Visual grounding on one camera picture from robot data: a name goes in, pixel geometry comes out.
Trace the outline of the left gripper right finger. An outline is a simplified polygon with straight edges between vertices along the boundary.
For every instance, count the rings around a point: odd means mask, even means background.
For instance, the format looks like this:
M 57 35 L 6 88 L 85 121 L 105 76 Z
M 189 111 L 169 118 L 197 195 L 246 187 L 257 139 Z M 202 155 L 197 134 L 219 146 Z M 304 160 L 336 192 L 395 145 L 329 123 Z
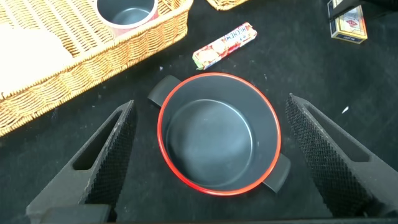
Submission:
M 334 216 L 397 216 L 396 170 L 309 101 L 290 94 L 285 114 L 312 179 Z

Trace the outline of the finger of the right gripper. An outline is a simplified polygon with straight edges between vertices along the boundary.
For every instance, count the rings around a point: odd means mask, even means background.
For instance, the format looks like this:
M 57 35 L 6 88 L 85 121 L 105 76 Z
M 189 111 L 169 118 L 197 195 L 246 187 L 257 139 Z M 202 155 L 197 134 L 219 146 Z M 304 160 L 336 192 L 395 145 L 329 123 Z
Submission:
M 397 12 L 397 0 L 362 0 L 366 18 L 378 18 Z
M 342 0 L 329 12 L 329 20 L 334 20 L 342 14 L 360 6 L 363 0 Z

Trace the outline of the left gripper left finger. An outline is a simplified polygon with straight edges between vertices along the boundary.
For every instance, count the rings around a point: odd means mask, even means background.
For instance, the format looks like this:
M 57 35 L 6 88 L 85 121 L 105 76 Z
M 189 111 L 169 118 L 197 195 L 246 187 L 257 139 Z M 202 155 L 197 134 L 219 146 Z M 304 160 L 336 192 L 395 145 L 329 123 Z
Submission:
M 117 107 L 26 208 L 32 223 L 115 222 L 136 130 L 134 101 Z

